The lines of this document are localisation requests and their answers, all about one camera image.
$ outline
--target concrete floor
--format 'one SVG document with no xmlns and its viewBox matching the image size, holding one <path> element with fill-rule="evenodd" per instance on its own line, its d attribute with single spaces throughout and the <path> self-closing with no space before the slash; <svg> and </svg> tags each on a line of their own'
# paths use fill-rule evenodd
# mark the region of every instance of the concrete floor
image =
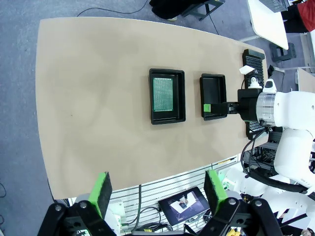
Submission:
<svg viewBox="0 0 315 236">
<path fill-rule="evenodd" d="M 145 0 L 0 0 L 0 182 L 7 195 L 0 198 L 0 214 L 5 222 L 0 226 L 6 236 L 36 235 L 52 197 L 42 159 L 37 129 L 35 104 L 35 57 L 39 21 L 54 17 L 75 17 L 89 7 L 103 7 L 117 11 L 135 11 Z M 206 18 L 179 17 L 175 22 L 158 18 L 147 3 L 134 14 L 118 14 L 90 10 L 82 16 L 122 17 L 164 22 L 211 33 L 216 30 Z M 211 15 L 220 35 L 240 39 L 253 35 L 245 0 L 226 0 Z M 298 34 L 288 37 L 295 44 L 297 58 L 285 61 L 285 67 L 303 66 L 303 52 Z M 269 42 L 249 41 L 265 50 L 267 64 L 271 62 Z M 275 73 L 278 88 L 283 75 Z M 286 73 L 283 91 L 294 84 L 294 71 Z"/>
</svg>

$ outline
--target beige tabletop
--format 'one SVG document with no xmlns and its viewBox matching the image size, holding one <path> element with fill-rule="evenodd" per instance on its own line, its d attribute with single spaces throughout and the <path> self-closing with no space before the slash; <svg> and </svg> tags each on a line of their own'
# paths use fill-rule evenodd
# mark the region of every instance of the beige tabletop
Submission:
<svg viewBox="0 0 315 236">
<path fill-rule="evenodd" d="M 297 71 L 299 91 L 315 92 L 315 77 L 301 68 Z"/>
<path fill-rule="evenodd" d="M 238 154 L 248 142 L 239 115 L 204 121 L 199 78 L 224 74 L 237 101 L 242 53 L 263 50 L 215 34 L 118 18 L 40 22 L 38 129 L 55 198 L 92 189 L 109 171 L 113 189 L 168 177 Z M 149 69 L 185 72 L 186 121 L 152 125 Z M 266 61 L 263 62 L 267 75 Z M 267 141 L 267 137 L 256 144 Z"/>
</svg>

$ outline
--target black plastic tray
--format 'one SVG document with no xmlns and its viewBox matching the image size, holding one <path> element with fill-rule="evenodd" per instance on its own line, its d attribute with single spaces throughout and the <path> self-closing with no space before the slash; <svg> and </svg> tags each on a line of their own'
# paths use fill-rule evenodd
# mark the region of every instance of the black plastic tray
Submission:
<svg viewBox="0 0 315 236">
<path fill-rule="evenodd" d="M 204 112 L 204 104 L 226 102 L 226 87 L 224 75 L 202 74 L 200 78 L 201 116 L 204 120 L 225 118 L 227 115 Z"/>
<path fill-rule="evenodd" d="M 185 110 L 185 74 L 182 70 L 150 69 L 151 123 L 168 124 L 186 120 Z M 172 79 L 172 110 L 154 110 L 154 78 Z"/>
</svg>

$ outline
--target bolt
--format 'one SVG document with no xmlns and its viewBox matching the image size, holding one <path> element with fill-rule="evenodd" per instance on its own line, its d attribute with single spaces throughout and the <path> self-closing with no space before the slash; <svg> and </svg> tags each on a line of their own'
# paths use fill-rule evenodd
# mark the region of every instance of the bolt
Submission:
<svg viewBox="0 0 315 236">
<path fill-rule="evenodd" d="M 85 202 L 80 203 L 80 208 L 87 208 L 87 204 Z"/>
<path fill-rule="evenodd" d="M 228 200 L 228 203 L 231 204 L 231 205 L 235 205 L 236 201 L 234 199 L 230 199 L 230 200 Z"/>
<path fill-rule="evenodd" d="M 258 206 L 258 207 L 261 207 L 262 203 L 261 203 L 261 201 L 256 201 L 255 205 Z"/>
<path fill-rule="evenodd" d="M 55 206 L 55 210 L 56 210 L 56 211 L 61 211 L 61 209 L 62 209 L 61 205 Z"/>
</svg>

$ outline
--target red shirt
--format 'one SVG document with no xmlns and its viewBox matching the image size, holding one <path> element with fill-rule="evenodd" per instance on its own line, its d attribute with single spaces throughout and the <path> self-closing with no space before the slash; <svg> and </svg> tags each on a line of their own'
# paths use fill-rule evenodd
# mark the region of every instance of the red shirt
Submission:
<svg viewBox="0 0 315 236">
<path fill-rule="evenodd" d="M 308 31 L 315 30 L 315 0 L 297 4 L 302 21 Z"/>
</svg>

